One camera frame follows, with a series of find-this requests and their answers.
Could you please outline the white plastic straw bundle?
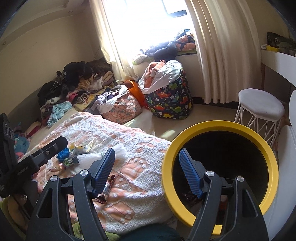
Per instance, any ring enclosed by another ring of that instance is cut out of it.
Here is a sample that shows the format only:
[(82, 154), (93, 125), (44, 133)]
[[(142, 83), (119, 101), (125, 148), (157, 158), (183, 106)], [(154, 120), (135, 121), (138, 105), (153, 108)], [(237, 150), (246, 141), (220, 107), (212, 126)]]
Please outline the white plastic straw bundle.
[[(115, 160), (124, 160), (126, 157), (126, 148), (122, 143), (116, 144), (113, 147), (111, 147), (115, 151)], [(104, 156), (103, 152), (99, 153), (87, 153), (87, 154), (81, 154), (78, 156), (75, 156), (74, 163), (78, 163), (80, 166), (87, 166), (90, 167), (90, 165), (94, 161), (101, 160)]]

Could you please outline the brown snack wrapper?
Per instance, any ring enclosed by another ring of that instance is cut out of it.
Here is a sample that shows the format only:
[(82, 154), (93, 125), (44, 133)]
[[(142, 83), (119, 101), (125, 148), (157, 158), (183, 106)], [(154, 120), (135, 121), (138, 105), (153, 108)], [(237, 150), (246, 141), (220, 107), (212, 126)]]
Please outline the brown snack wrapper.
[(95, 200), (97, 202), (99, 202), (100, 204), (106, 204), (107, 202), (107, 197), (109, 196), (109, 193), (110, 193), (110, 190), (111, 190), (111, 187), (112, 187), (112, 184), (114, 182), (116, 178), (116, 175), (111, 175), (107, 178), (107, 182), (105, 184), (105, 187), (102, 191), (102, 193), (100, 193), (96, 198)]

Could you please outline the blue plastic piece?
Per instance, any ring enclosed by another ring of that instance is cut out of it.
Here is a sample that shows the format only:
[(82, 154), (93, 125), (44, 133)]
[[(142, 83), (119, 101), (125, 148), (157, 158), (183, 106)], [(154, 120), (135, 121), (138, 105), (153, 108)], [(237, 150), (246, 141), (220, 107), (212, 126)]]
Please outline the blue plastic piece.
[(62, 163), (64, 162), (65, 159), (69, 158), (69, 156), (70, 156), (70, 150), (69, 148), (65, 148), (58, 153), (57, 159), (60, 163)]

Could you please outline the yellow white wrapper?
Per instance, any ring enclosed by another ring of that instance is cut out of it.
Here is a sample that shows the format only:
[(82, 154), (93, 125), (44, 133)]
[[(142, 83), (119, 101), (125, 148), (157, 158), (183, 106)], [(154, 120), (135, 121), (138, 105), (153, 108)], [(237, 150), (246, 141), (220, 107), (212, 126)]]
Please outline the yellow white wrapper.
[(69, 145), (69, 152), (72, 156), (87, 154), (91, 151), (93, 142), (94, 142), (94, 139), (89, 141), (86, 145), (76, 145), (75, 143), (71, 143)]

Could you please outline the yellow rimmed black trash bin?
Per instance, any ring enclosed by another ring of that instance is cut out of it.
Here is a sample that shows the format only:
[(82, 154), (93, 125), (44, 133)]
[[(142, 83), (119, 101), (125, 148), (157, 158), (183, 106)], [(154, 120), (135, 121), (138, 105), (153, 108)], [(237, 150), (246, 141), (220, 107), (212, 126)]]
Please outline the yellow rimmed black trash bin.
[(242, 176), (254, 193), (264, 217), (275, 199), (279, 171), (275, 154), (252, 129), (224, 120), (205, 121), (182, 131), (170, 144), (162, 165), (162, 185), (166, 202), (177, 219), (191, 227), (196, 216), (185, 206), (181, 195), (189, 184), (179, 162), (179, 152), (187, 149), (193, 160), (224, 178)]

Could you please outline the teal floral pillow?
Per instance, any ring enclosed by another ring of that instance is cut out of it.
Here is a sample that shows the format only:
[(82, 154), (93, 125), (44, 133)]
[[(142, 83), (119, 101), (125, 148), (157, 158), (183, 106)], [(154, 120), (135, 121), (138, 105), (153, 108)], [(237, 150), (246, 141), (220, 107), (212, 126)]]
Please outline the teal floral pillow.
[(27, 138), (24, 133), (21, 133), (20, 130), (16, 130), (14, 131), (14, 140), (15, 155), (18, 161), (27, 152), (30, 146), (30, 139)]

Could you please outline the orange white bed blanket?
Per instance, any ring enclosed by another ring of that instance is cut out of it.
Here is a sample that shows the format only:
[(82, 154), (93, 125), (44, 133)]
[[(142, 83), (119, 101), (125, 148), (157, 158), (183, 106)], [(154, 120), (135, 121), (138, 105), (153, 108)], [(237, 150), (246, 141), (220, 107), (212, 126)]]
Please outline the orange white bed blanket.
[(106, 204), (94, 202), (107, 232), (121, 235), (153, 223), (176, 228), (177, 220), (166, 203), (161, 180), (169, 141), (99, 115), (77, 112), (63, 117), (51, 128), (37, 131), (27, 154), (36, 152), (59, 136), (76, 145), (86, 145), (94, 139), (91, 153), (105, 153), (119, 143), (125, 146), (125, 159), (114, 162), (111, 173), (116, 178)]

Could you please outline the light blue garment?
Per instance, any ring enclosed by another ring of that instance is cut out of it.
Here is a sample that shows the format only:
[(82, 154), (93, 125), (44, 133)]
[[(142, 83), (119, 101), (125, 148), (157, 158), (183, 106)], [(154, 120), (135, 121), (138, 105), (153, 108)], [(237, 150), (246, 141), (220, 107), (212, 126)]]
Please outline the light blue garment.
[(47, 121), (47, 126), (48, 127), (53, 126), (71, 108), (72, 108), (72, 103), (69, 101), (65, 101), (63, 103), (58, 103), (53, 105), (51, 115)]

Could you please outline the dinosaur print laundry basket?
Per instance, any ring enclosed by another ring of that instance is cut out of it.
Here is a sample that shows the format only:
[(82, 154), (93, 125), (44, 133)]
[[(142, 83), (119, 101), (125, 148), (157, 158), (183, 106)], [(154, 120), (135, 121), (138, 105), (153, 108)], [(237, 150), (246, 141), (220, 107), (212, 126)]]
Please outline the dinosaur print laundry basket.
[(144, 97), (148, 109), (158, 118), (184, 120), (193, 108), (193, 99), (183, 69), (174, 82)]

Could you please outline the pink floral fabric bag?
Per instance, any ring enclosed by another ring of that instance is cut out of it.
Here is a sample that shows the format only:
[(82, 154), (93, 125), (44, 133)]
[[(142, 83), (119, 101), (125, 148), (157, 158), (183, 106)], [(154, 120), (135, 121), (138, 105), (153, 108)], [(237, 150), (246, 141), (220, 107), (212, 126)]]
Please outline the pink floral fabric bag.
[(140, 106), (138, 100), (130, 92), (128, 92), (118, 98), (113, 108), (109, 112), (103, 113), (102, 116), (104, 119), (122, 125), (137, 117), (141, 113), (142, 107)]

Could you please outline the clothes pile on bed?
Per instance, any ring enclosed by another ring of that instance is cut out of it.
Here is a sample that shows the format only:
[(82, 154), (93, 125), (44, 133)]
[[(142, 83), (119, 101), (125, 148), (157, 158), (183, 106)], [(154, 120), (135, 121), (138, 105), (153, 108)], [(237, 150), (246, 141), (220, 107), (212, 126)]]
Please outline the clothes pile on bed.
[(38, 93), (42, 125), (47, 126), (53, 105), (69, 101), (77, 111), (90, 108), (93, 100), (116, 85), (112, 66), (104, 58), (70, 62)]

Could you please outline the white stool grey cushion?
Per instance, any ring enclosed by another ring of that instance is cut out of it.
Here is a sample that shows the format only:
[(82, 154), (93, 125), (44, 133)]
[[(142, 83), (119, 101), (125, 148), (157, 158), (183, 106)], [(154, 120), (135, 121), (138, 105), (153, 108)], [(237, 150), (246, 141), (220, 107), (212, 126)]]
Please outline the white stool grey cushion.
[(243, 124), (243, 114), (247, 111), (251, 114), (251, 118), (246, 126), (254, 128), (256, 133), (264, 132), (264, 140), (273, 146), (285, 114), (281, 101), (272, 94), (255, 88), (241, 90), (238, 93), (238, 100), (234, 121)]

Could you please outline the orange bag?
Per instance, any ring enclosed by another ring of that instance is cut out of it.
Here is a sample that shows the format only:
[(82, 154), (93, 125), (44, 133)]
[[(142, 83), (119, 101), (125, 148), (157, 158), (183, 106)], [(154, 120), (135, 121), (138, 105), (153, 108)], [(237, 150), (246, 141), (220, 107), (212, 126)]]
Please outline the orange bag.
[(123, 84), (128, 88), (130, 93), (137, 99), (141, 107), (144, 107), (147, 105), (145, 101), (145, 97), (142, 91), (140, 90), (140, 88), (138, 87), (137, 82), (132, 80), (126, 80)]

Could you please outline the clothes pile on windowsill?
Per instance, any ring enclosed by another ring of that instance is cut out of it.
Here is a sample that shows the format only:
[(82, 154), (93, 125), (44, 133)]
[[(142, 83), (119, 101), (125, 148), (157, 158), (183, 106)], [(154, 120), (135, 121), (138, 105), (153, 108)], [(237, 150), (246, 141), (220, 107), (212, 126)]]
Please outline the clothes pile on windowsill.
[(159, 43), (151, 46), (147, 50), (140, 50), (132, 59), (133, 65), (141, 63), (151, 63), (153, 61), (170, 61), (175, 57), (196, 53), (194, 34), (190, 29), (183, 29), (169, 42)]

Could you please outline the dark bag on desk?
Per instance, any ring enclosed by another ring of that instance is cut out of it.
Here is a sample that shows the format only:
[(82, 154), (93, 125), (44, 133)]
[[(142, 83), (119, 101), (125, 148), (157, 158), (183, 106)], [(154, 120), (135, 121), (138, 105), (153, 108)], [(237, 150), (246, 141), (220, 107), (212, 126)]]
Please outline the dark bag on desk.
[(267, 32), (267, 44), (278, 49), (279, 52), (295, 57), (295, 41), (276, 33)]

